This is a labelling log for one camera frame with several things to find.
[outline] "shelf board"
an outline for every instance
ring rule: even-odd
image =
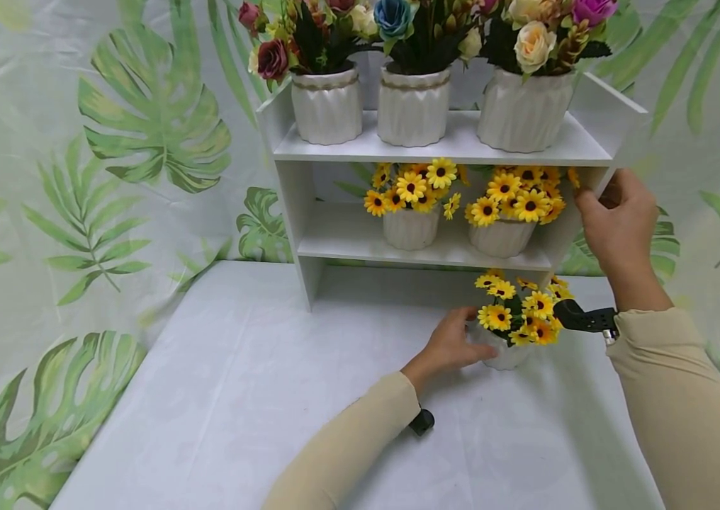
[[[312,162],[429,162],[433,157],[451,157],[458,163],[609,166],[612,157],[569,112],[564,117],[556,143],[542,152],[505,152],[479,141],[476,125],[479,112],[448,112],[445,138],[426,147],[398,147],[377,138],[377,112],[365,111],[364,130],[354,140],[338,145],[316,145],[300,139],[292,127],[274,150],[276,161]]]
[[[536,236],[531,238],[521,254],[509,259],[496,259],[480,253],[468,241],[468,225],[461,215],[451,222],[440,220],[436,240],[424,250],[398,250],[383,240],[382,219],[367,213],[361,204],[314,204],[296,251],[298,256],[326,259],[553,270]]]

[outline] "blue rose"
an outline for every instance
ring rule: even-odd
[[[407,39],[414,33],[412,23],[419,4],[408,0],[380,0],[374,6],[374,21],[383,41]]]

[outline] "white ceramic vase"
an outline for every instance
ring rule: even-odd
[[[514,370],[517,366],[521,365],[531,353],[532,345],[523,345],[522,347],[514,345],[508,347],[508,341],[506,339],[488,331],[482,324],[477,324],[474,328],[469,329],[469,331],[473,343],[491,345],[496,349],[496,352],[499,353],[499,356],[496,356],[496,358],[483,361],[483,363],[490,366],[490,368],[496,370]]]
[[[430,213],[401,209],[383,216],[386,242],[400,250],[422,250],[437,236],[439,206]]]
[[[558,136],[573,98],[575,73],[522,77],[496,68],[485,87],[477,135],[483,144],[510,152],[547,149]]]
[[[445,136],[451,69],[434,74],[396,74],[383,66],[377,135],[387,144],[423,147]]]
[[[480,252],[491,257],[506,259],[522,253],[536,229],[536,222],[496,220],[487,227],[471,225],[468,237]]]
[[[300,138],[310,144],[334,145],[362,131],[358,69],[335,74],[292,74],[292,109]]]

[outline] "left hand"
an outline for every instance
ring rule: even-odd
[[[448,312],[434,329],[425,348],[400,370],[412,382],[417,396],[431,377],[498,355],[490,345],[468,343],[466,322],[476,318],[477,309],[472,306]]]

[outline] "backdrop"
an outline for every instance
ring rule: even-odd
[[[0,509],[47,508],[204,268],[291,259],[235,1],[0,0]],[[652,261],[720,364],[720,0],[619,3],[592,71],[652,112]]]

